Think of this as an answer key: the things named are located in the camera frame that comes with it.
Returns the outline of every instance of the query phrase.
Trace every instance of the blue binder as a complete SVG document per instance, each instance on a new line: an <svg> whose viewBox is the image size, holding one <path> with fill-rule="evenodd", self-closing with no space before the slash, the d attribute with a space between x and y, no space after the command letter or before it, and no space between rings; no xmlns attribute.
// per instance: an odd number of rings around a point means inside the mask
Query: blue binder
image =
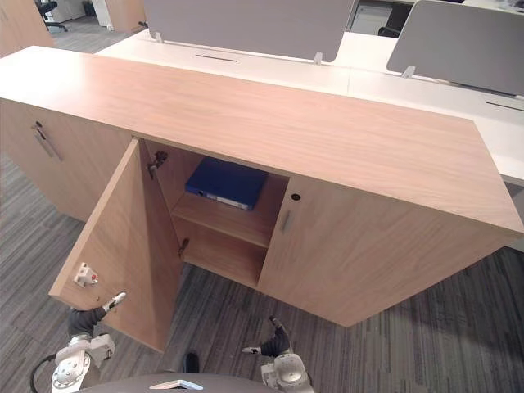
<svg viewBox="0 0 524 393"><path fill-rule="evenodd" d="M252 210L267 177L262 170L205 157L187 181L186 191Z"/></svg>

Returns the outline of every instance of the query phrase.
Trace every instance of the cable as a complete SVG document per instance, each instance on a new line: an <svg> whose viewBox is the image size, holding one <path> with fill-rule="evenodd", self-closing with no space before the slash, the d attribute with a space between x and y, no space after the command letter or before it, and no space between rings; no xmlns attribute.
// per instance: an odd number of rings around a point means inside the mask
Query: cable
<svg viewBox="0 0 524 393"><path fill-rule="evenodd" d="M38 363L38 365L33 368L33 371L31 372L31 378L29 380L29 386L31 387L31 391L33 393L38 393L38 391L36 390L36 386L34 385L34 375L36 374L38 368L46 363L46 362L49 362L51 360L54 360L56 358L56 354L52 354L52 355L49 355L49 356L46 356L45 358L43 358L42 360L40 360L40 363Z"/></svg>

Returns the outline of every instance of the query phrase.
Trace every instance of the cabinet top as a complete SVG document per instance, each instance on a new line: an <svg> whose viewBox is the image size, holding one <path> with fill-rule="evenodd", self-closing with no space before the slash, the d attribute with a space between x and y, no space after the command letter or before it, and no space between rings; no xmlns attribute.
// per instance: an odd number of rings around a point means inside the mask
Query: cabinet top
<svg viewBox="0 0 524 393"><path fill-rule="evenodd" d="M471 120L45 47L0 60L0 97L524 232Z"/></svg>

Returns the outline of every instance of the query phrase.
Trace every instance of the gray divider panel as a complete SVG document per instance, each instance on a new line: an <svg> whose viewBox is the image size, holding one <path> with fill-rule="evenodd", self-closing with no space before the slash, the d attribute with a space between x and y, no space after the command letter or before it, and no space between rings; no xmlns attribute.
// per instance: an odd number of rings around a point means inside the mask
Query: gray divider panel
<svg viewBox="0 0 524 393"><path fill-rule="evenodd" d="M151 36L324 61L337 56L353 0L145 0Z"/></svg>
<svg viewBox="0 0 524 393"><path fill-rule="evenodd" d="M524 95L524 15L421 0L387 69Z"/></svg>

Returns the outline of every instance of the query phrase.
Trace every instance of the closed cabinet door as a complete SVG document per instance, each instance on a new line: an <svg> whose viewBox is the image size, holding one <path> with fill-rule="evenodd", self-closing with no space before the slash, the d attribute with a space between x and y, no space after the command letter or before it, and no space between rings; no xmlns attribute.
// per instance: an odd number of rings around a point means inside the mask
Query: closed cabinet door
<svg viewBox="0 0 524 393"><path fill-rule="evenodd" d="M18 102L0 102L2 149L63 213L87 220L129 133Z"/></svg>
<svg viewBox="0 0 524 393"><path fill-rule="evenodd" d="M350 326L507 241L490 225L293 176L257 288Z"/></svg>
<svg viewBox="0 0 524 393"><path fill-rule="evenodd" d="M49 294L76 309L91 309L125 291L124 302L104 323L163 351L182 261L160 185L148 173L149 162L144 143L133 139ZM88 269L87 276L81 269ZM90 279L93 274L96 283Z"/></svg>

